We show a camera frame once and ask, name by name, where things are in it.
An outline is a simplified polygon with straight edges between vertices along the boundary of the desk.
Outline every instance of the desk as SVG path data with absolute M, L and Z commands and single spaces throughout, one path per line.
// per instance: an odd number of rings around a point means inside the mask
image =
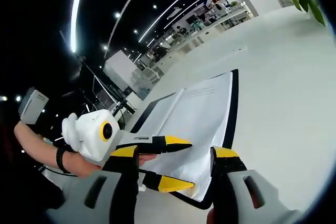
M 203 79 L 239 69 L 233 149 L 279 189 L 290 209 L 305 211 L 319 195 L 336 157 L 336 50 L 328 30 L 295 7 L 235 26 L 178 61 L 126 125 L 151 101 Z M 172 195 L 139 193 L 136 223 L 206 223 Z
M 190 35 L 186 39 L 182 40 L 181 43 L 173 46 L 169 53 L 158 61 L 152 68 L 159 67 L 162 72 L 167 73 L 169 69 L 188 52 L 200 46 L 204 42 L 219 36 L 225 30 L 222 26 L 223 22 L 246 12 L 247 11 L 244 8 L 233 11 L 227 16 L 212 23 L 210 26 L 205 27 L 203 30 Z

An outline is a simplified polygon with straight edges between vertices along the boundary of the human hand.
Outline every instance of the human hand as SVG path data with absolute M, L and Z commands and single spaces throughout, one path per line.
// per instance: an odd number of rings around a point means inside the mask
M 140 154 L 139 155 L 139 165 L 143 165 L 146 161 L 156 158 L 156 154 Z

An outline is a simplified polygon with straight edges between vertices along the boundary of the ceiling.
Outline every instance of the ceiling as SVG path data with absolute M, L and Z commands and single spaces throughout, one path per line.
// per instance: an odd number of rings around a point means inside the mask
M 102 46 L 109 39 L 127 0 L 80 0 L 77 20 L 77 48 L 92 67 L 104 63 Z M 147 50 L 146 41 L 164 34 L 163 27 L 173 11 L 153 27 L 141 43 L 140 36 L 175 0 L 132 0 L 120 19 L 108 57 L 127 48 L 131 59 Z M 176 6 L 188 7 L 196 0 L 180 0 Z M 35 86 L 49 95 L 72 89 L 79 76 L 80 63 L 69 50 L 70 19 L 73 0 L 7 0 L 6 54 L 2 56 L 2 92 L 24 93 Z

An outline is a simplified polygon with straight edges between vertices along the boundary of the black wristband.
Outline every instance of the black wristband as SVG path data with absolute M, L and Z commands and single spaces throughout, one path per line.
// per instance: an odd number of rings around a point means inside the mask
M 64 152 L 65 152 L 65 149 L 63 149 L 63 148 L 58 148 L 57 149 L 57 151 L 56 151 L 56 163 L 57 163 L 58 168 L 62 172 L 64 172 L 64 173 L 70 173 L 63 166 L 63 154 L 64 154 Z

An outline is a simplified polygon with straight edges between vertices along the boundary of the cable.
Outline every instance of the cable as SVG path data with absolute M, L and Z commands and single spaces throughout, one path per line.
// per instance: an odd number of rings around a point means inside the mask
M 44 169 L 47 169 L 47 170 L 49 170 L 49 171 L 51 171 L 51 172 L 53 172 L 53 173 L 59 174 L 59 175 L 68 176 L 68 177 L 78 177 L 77 175 L 71 175 L 71 174 L 65 174 L 65 173 L 58 173 L 58 172 L 56 172 L 56 171 L 54 171 L 54 170 L 52 170 L 52 169 L 49 169 L 49 168 L 45 167 L 44 165 L 43 165 L 42 167 L 44 167 Z
M 125 123 L 125 118 L 124 118 L 124 113 L 122 113 L 122 111 L 120 110 L 121 116 L 122 116 L 122 120 L 124 121 L 124 126 L 123 126 L 123 130 L 125 129 L 126 123 Z

